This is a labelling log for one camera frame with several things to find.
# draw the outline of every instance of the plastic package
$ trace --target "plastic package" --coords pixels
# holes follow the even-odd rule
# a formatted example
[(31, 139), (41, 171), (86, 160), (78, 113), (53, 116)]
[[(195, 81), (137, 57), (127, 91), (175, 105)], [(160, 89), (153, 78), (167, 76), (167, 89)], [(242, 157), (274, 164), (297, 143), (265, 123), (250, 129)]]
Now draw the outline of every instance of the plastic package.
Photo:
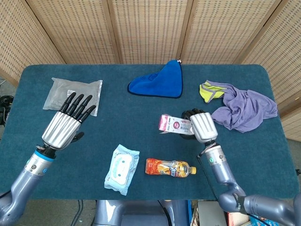
[(150, 175), (170, 175), (185, 178), (189, 174), (196, 174), (196, 172), (197, 168), (190, 167), (185, 161), (146, 160), (145, 173)]
[(65, 79), (52, 78), (54, 81), (48, 97), (44, 103), (44, 110), (60, 110), (66, 98), (73, 92), (84, 94), (85, 97), (92, 95), (89, 106), (96, 105), (96, 108), (91, 112), (92, 116), (97, 116), (100, 92), (102, 89), (102, 80), (92, 83), (83, 83), (79, 81), (69, 81)]
[(113, 152), (110, 170), (104, 180), (104, 187), (127, 195), (128, 187), (139, 161), (139, 153), (139, 151), (132, 151), (118, 145)]

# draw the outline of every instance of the blue cloth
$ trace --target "blue cloth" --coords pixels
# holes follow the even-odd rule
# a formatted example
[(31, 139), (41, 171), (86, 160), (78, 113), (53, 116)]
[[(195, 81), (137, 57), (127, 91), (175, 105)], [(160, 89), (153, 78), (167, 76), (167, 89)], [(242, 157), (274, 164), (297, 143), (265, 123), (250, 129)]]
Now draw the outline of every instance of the blue cloth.
[(179, 98), (183, 91), (181, 65), (171, 60), (160, 72), (135, 78), (127, 90), (140, 96)]
[(239, 90), (227, 83), (207, 81), (223, 89), (224, 107), (212, 114), (213, 120), (229, 130), (248, 132), (257, 128), (264, 119), (277, 116), (277, 104), (270, 98), (252, 90)]

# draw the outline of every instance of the bottle cap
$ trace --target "bottle cap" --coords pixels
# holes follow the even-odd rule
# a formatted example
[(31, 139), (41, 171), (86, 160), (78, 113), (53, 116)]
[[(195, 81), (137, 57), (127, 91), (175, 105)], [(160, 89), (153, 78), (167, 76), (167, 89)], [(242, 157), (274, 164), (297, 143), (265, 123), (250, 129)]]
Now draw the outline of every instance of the bottle cap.
[(197, 168), (192, 166), (191, 167), (191, 174), (196, 174), (197, 173)]

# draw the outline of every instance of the robotic arm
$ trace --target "robotic arm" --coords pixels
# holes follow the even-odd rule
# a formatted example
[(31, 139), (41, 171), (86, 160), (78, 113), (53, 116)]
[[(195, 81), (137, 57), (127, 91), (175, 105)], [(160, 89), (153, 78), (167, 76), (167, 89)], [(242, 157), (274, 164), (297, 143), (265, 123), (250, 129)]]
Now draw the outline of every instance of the robotic arm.
[(197, 113), (195, 109), (189, 112), (195, 137), (205, 144), (201, 155), (206, 155), (217, 182), (228, 187), (219, 196), (220, 207), (226, 212), (255, 214), (286, 226), (301, 226), (301, 193), (295, 196), (293, 207), (285, 201), (262, 195), (247, 196), (237, 184), (221, 146), (215, 142), (217, 131), (211, 115)]
[(83, 94), (79, 95), (69, 107), (75, 95), (76, 93), (72, 93), (60, 111), (55, 114), (42, 136), (44, 145), (37, 146), (11, 186), (11, 190), (0, 195), (0, 226), (10, 226), (18, 221), (34, 188), (54, 161), (55, 152), (64, 149), (84, 135), (83, 132), (76, 135), (76, 132), (96, 106), (89, 107), (82, 114), (92, 95), (89, 95), (77, 108), (84, 97)]

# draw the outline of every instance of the wet wipes package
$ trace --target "wet wipes package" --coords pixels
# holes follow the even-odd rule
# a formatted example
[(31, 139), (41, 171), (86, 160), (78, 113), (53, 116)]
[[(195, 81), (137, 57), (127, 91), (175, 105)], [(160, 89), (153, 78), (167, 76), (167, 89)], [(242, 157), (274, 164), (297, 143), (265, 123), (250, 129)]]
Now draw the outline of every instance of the wet wipes package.
[(104, 187), (127, 195), (138, 161), (139, 151), (132, 151), (118, 145), (113, 152), (110, 169), (104, 180)]

